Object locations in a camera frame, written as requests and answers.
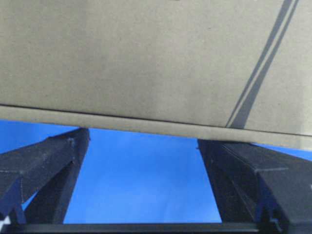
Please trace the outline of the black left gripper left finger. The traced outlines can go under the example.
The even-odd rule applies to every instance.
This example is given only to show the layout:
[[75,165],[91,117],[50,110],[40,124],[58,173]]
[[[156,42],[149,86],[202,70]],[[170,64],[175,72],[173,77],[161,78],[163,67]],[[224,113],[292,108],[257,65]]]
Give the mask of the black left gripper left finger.
[[78,128],[0,155],[0,224],[62,224],[90,141]]

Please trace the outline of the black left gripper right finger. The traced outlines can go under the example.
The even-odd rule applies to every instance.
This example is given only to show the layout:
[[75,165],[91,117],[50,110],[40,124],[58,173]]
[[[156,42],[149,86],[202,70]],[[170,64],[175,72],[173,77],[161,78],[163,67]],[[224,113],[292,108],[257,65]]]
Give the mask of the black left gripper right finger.
[[249,143],[198,140],[223,222],[282,234],[312,231],[312,163]]

